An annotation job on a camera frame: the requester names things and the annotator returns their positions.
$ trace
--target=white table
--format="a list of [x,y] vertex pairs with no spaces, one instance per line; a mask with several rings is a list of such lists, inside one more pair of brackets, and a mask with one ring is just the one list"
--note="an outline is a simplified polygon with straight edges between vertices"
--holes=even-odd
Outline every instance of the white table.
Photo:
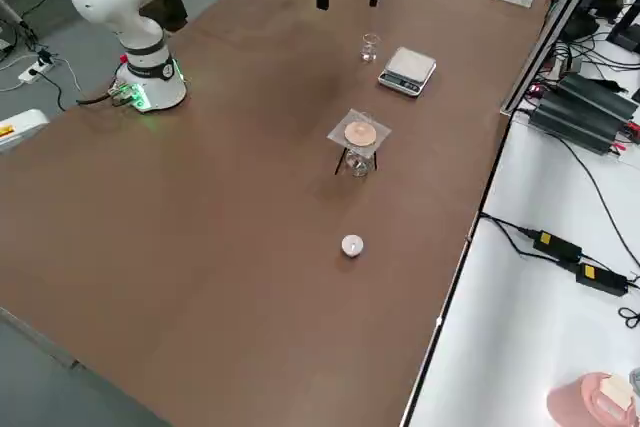
[[[640,255],[640,171],[574,150]],[[569,151],[520,123],[512,125],[484,211],[570,240],[621,274],[637,271]],[[640,294],[615,298],[583,287],[551,263],[519,257],[481,220],[410,425],[554,426],[546,410],[553,387],[586,372],[626,377],[640,367],[640,327],[625,327],[622,306],[639,311]]]

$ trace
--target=digital scale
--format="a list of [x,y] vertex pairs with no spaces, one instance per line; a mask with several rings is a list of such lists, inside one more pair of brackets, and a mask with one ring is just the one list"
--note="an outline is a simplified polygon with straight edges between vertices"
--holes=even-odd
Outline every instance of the digital scale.
[[400,47],[378,76],[378,82],[390,89],[417,97],[435,70],[435,59]]

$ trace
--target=power strip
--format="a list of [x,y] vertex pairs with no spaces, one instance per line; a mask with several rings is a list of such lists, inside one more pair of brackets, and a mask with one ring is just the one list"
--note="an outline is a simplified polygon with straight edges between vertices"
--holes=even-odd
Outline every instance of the power strip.
[[[36,80],[42,77],[39,74],[46,74],[52,68],[53,68],[53,64],[47,64],[46,62],[43,62],[41,65],[39,62],[35,62],[29,68],[27,68],[27,70],[25,70],[23,73],[21,73],[18,76],[18,80],[24,84],[33,84]],[[29,73],[30,70],[35,70],[37,74],[31,75]]]

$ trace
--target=brown table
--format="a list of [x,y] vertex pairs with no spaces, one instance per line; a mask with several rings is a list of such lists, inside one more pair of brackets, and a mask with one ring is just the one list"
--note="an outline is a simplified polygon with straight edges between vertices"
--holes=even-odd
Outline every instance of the brown table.
[[[545,1],[220,0],[175,39],[182,106],[0,159],[0,303],[177,427],[396,425]],[[400,45],[438,61],[417,100],[376,82]],[[333,175],[350,108],[393,129],[366,179]]]

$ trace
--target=power adapter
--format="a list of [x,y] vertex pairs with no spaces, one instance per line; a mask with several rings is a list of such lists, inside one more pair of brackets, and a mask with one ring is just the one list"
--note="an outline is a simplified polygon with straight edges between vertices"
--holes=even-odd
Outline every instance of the power adapter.
[[582,247],[541,230],[533,239],[533,248],[560,261],[577,264],[582,258]]
[[578,264],[576,282],[616,297],[622,297],[629,292],[629,279],[624,275],[591,264]]

